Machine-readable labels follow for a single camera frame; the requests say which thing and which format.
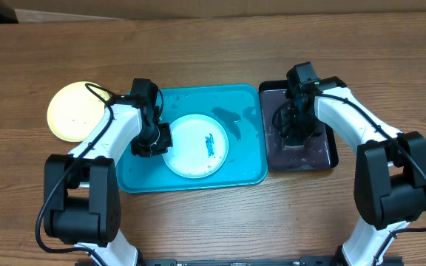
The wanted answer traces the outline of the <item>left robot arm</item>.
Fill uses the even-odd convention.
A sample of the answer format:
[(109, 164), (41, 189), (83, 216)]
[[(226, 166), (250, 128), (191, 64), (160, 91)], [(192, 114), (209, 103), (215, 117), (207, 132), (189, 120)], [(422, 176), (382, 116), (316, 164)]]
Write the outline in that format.
[(144, 265), (140, 251), (122, 234), (116, 165), (126, 148), (153, 157), (172, 147), (161, 123), (162, 91), (136, 78), (128, 95), (99, 96), (104, 116), (69, 154), (52, 154), (44, 165), (44, 204), (35, 240), (47, 253), (84, 252), (94, 265)]

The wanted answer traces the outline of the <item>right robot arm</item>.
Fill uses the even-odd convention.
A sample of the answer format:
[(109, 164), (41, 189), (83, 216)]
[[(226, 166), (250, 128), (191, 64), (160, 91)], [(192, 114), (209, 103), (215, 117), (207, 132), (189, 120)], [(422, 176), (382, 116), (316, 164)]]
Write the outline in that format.
[(273, 124), (289, 146), (304, 143), (321, 123), (356, 155), (354, 201), (359, 220), (333, 265), (382, 265), (401, 233), (426, 232), (426, 140), (403, 133), (366, 109), (338, 77), (320, 79), (311, 63), (286, 74), (286, 103)]

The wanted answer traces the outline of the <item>green scrubbing sponge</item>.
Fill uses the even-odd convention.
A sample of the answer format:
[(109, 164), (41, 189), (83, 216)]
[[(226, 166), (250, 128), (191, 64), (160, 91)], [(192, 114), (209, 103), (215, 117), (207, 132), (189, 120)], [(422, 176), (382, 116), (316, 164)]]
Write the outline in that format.
[(304, 146), (304, 140), (297, 137), (287, 137), (283, 141), (284, 149), (298, 149)]

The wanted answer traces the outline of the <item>light blue plate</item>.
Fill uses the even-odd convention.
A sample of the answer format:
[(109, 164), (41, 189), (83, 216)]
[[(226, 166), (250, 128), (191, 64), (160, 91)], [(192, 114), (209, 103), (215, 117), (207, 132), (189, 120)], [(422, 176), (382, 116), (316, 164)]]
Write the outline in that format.
[(163, 155), (166, 165), (189, 179), (208, 177), (224, 164), (229, 152), (226, 130), (215, 119), (185, 115), (171, 125), (172, 146)]

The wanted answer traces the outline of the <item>yellow-rimmed plate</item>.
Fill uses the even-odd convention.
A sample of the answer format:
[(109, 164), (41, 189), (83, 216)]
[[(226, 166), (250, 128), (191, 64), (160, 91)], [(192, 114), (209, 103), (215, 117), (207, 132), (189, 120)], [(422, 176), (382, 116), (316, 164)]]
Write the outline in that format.
[(98, 84), (78, 81), (59, 90), (50, 101), (47, 110), (47, 123), (51, 132), (68, 142), (85, 140), (104, 116), (104, 103), (85, 86), (104, 100), (110, 94), (98, 89)]

